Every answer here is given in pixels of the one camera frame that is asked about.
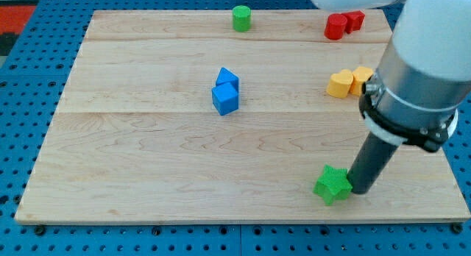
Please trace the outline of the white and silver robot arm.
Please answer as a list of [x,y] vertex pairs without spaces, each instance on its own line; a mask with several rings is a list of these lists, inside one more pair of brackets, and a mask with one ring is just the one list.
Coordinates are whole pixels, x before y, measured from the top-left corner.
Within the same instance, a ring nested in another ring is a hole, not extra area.
[[404,4],[359,107],[365,145],[402,144],[436,152],[453,135],[458,106],[470,92],[470,0],[311,0],[346,12]]

